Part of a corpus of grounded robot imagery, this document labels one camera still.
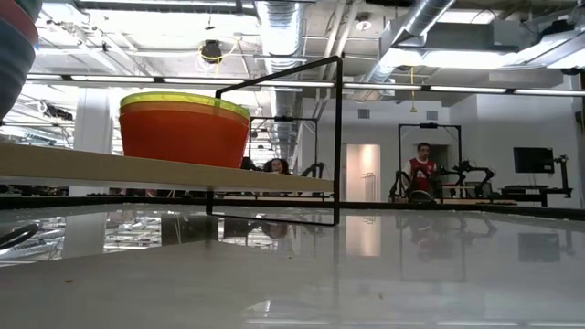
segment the doorway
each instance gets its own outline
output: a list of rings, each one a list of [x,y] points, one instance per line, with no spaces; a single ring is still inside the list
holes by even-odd
[[[380,201],[380,145],[344,144],[344,200],[349,202]]]

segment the black metal frame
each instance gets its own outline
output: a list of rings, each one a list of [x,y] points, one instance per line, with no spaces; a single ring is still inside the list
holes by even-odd
[[[314,225],[322,225],[322,226],[337,226],[339,224],[340,218],[340,204],[341,204],[341,129],[342,129],[342,99],[343,99],[343,76],[344,76],[344,63],[341,58],[338,56],[332,56],[330,58],[324,58],[320,60],[316,60],[314,62],[310,62],[296,68],[286,69],[280,72],[272,73],[270,75],[257,78],[254,80],[247,80],[242,83],[229,86],[220,90],[216,91],[216,98],[221,99],[221,96],[229,91],[239,90],[242,88],[246,88],[249,86],[257,85],[258,83],[274,80],[278,78],[282,78],[294,73],[299,73],[306,71],[308,69],[316,69],[323,65],[329,64],[336,64],[336,73],[335,73],[335,141],[334,141],[334,148],[335,148],[335,164],[334,164],[334,180],[333,180],[333,189],[334,189],[334,200],[333,202],[324,202],[319,203],[321,208],[331,208],[333,209],[333,223],[314,223],[314,222],[296,222],[300,224],[314,224]],[[280,207],[301,207],[299,202],[296,201],[277,201],[280,204]],[[215,214],[213,212],[213,206],[217,205],[218,202],[215,199],[215,193],[213,191],[207,191],[207,197],[205,201],[205,210],[206,213],[210,216],[222,216],[222,217],[231,217],[231,218],[243,218],[238,216],[230,216],[225,214]],[[280,219],[270,219],[270,218],[263,218],[263,220],[271,220],[271,221],[282,221]]]
[[[402,171],[402,127],[419,127],[421,129],[455,128],[457,129],[457,150],[459,163],[463,159],[463,148],[461,143],[461,125],[459,124],[438,124],[438,123],[400,123],[399,124],[399,171]],[[399,184],[399,194],[402,193],[402,184]]]
[[[248,157],[251,159],[252,156],[252,123],[254,120],[274,120],[275,122],[313,122],[314,123],[314,161],[316,164],[319,162],[319,121],[313,118],[293,118],[293,117],[250,117],[250,129],[248,132]]]

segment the wooden shelf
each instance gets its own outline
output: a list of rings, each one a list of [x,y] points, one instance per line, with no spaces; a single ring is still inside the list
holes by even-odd
[[[0,143],[0,183],[201,191],[333,192],[324,179]]]

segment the blurry object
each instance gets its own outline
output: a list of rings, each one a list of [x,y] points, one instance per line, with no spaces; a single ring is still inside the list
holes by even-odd
[[[16,0],[16,3],[27,12],[33,22],[37,21],[40,9],[43,6],[43,0]]]
[[[30,42],[16,28],[4,20],[5,3],[0,1],[0,121],[12,109],[27,80],[27,73],[35,61],[35,50]],[[30,18],[27,24],[35,28]]]

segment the woman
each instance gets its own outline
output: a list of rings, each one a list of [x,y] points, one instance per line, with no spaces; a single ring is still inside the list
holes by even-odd
[[[277,173],[283,175],[290,175],[289,163],[284,159],[274,158],[264,164],[264,171],[268,173]]]

